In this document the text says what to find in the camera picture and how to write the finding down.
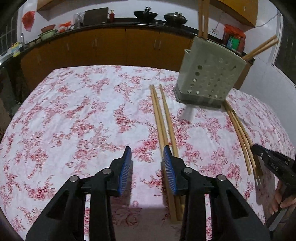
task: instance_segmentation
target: black countertop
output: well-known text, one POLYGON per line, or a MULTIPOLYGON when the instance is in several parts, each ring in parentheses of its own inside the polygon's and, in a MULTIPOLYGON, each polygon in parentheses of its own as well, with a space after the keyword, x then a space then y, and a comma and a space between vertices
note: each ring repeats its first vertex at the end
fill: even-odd
MULTIPOLYGON (((36 43, 35 45, 33 45, 32 47, 29 47, 27 49, 25 49, 24 51, 22 51, 18 56, 16 57, 12 57, 8 60, 6 60, 5 62, 3 62, 0 66, 0 68, 4 67, 8 62, 10 62, 12 59, 14 60, 18 60, 20 61, 21 58, 28 53, 29 51, 31 51, 32 49, 34 49, 35 47, 39 47, 42 46, 43 44, 53 41, 55 39, 73 34, 73 33, 77 33, 77 32, 81 32, 81 31, 86 31, 86 30, 91 30, 91 29, 96 29, 96 28, 148 28, 148 29, 155 29, 155 30, 159 30, 159 31, 163 31, 163 32, 168 32, 168 33, 174 33, 177 35, 181 35, 181 36, 185 36, 188 38, 193 38, 195 36, 198 35, 198 30, 195 28, 191 28, 188 26, 181 26, 180 28, 177 27, 173 27, 173 26, 168 26, 166 21, 161 21, 161 20, 154 20, 153 23, 140 23, 137 22, 136 18, 115 18, 114 23, 102 23, 102 24, 98 24, 98 25, 90 25, 90 26, 83 26, 83 27, 79 27, 79 28, 75 28, 72 30, 68 30, 65 31, 63 33, 57 33, 54 36, 43 40, 39 43, 36 43)), ((222 45, 222 40, 213 36, 213 35, 208 35, 208 38, 211 41, 216 42, 217 44, 222 45)), ((249 61, 250 64, 254 64, 255 59, 251 59, 249 61)))

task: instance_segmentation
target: bowl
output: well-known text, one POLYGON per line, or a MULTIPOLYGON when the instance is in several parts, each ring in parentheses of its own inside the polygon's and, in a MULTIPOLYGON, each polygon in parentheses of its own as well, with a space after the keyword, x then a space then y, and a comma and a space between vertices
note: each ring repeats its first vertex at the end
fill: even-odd
POLYGON ((158 14, 154 12, 136 11, 134 15, 140 22, 151 23, 158 14))
POLYGON ((182 15, 182 13, 167 13, 164 15, 165 20, 169 25, 181 26, 187 22, 187 19, 182 15))
POLYGON ((53 30, 54 27, 55 27, 55 24, 48 25, 48 26, 42 28, 42 29, 41 29, 41 32, 42 32, 42 33, 45 33, 45 32, 47 32, 47 31, 53 30))
POLYGON ((43 34, 40 34, 39 37, 41 38, 41 40, 46 40, 48 38, 50 38, 51 36, 53 36, 57 31, 55 29, 53 30, 49 30, 43 34))

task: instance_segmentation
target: faucet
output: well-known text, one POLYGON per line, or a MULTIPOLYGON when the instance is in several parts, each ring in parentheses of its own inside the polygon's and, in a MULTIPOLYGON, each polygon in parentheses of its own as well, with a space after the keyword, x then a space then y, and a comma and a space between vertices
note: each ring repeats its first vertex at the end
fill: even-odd
POLYGON ((23 45, 23 47, 24 47, 24 49, 25 49, 26 44, 25 44, 25 37, 24 37, 24 34, 22 33, 22 34, 20 35, 20 37, 21 37, 21 39, 22 39, 22 45, 23 45))

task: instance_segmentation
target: cooking pot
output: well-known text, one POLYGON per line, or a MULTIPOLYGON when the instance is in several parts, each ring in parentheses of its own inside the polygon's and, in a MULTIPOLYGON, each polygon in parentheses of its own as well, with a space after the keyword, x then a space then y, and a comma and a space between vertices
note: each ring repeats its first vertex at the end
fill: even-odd
POLYGON ((134 12, 134 15, 139 20, 139 22, 151 23, 158 14, 154 12, 150 12, 150 10, 151 10, 150 7, 146 7, 144 12, 136 11, 134 12))
POLYGON ((187 19, 182 15, 181 12, 171 12, 164 15, 165 20, 169 25, 181 26, 187 22, 187 19))

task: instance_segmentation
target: metal screw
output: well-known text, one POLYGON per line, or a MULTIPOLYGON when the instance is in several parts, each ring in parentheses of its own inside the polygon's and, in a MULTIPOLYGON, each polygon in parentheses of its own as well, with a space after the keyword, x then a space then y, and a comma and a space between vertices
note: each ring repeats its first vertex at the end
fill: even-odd
POLYGON ((192 173, 192 169, 190 167, 185 167, 184 172, 187 174, 190 174, 190 173, 192 173))
POLYGON ((69 178, 70 182, 76 182, 78 180, 78 176, 74 175, 69 178))
POLYGON ((103 170, 103 173, 104 173, 105 175, 110 174, 110 173, 111 173, 111 169, 110 169, 110 168, 105 168, 105 169, 103 170))
POLYGON ((226 180, 226 177, 222 174, 218 175, 217 178, 220 180, 220 181, 225 181, 226 180))

